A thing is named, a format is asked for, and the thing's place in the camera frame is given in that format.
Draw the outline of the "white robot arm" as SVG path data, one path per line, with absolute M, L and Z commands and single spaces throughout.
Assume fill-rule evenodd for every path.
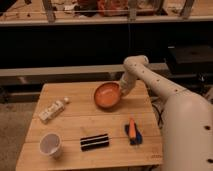
M 213 105 L 148 63 L 144 55 L 127 57 L 120 89 L 126 96 L 140 79 L 164 102 L 162 171 L 213 171 Z

